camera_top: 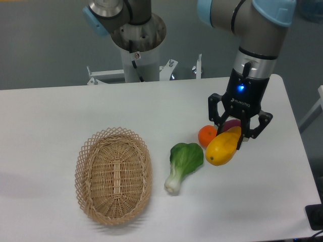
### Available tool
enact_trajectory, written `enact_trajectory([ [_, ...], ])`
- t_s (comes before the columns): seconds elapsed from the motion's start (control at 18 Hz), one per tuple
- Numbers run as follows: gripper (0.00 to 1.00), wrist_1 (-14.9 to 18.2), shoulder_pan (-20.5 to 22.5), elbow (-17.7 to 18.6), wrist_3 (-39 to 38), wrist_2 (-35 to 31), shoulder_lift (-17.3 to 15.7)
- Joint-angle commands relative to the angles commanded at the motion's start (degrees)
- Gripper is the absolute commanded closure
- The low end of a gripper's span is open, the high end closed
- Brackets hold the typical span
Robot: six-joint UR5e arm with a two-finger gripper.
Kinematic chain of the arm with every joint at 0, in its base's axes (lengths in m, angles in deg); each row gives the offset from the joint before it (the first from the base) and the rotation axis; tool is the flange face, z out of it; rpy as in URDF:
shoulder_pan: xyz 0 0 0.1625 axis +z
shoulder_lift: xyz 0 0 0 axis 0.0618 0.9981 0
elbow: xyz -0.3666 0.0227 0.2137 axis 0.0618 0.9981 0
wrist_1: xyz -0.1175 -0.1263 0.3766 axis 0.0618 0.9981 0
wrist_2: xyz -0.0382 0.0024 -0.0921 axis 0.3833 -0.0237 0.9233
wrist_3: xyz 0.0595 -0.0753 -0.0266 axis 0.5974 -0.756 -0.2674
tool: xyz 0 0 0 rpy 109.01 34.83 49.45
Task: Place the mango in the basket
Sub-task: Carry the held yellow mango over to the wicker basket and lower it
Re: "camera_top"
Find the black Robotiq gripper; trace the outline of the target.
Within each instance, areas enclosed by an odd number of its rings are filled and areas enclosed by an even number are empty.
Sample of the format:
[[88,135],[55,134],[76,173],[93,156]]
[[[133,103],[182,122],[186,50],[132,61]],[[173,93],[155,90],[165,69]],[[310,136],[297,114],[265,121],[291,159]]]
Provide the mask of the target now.
[[[232,70],[225,94],[214,93],[208,98],[208,117],[217,128],[218,135],[224,132],[224,124],[230,116],[240,119],[241,135],[236,150],[240,150],[245,140],[256,139],[273,119],[271,113],[261,110],[261,101],[268,82],[268,78],[244,78]],[[221,116],[218,110],[219,103],[222,103],[225,110]],[[251,118],[256,115],[259,125],[251,129]]]

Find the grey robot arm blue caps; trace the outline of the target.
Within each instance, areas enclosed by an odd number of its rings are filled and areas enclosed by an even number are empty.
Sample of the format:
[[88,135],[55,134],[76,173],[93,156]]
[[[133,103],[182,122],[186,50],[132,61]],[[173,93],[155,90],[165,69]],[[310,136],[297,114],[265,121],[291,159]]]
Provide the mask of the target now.
[[[261,101],[295,7],[295,1],[197,2],[202,22],[241,39],[225,93],[208,98],[209,120],[219,134],[234,117],[241,123],[242,143],[257,138],[272,120],[272,114],[262,111]],[[90,1],[82,12],[97,35],[110,35],[120,49],[126,82],[161,79],[158,47],[167,31],[152,12],[151,1]]]

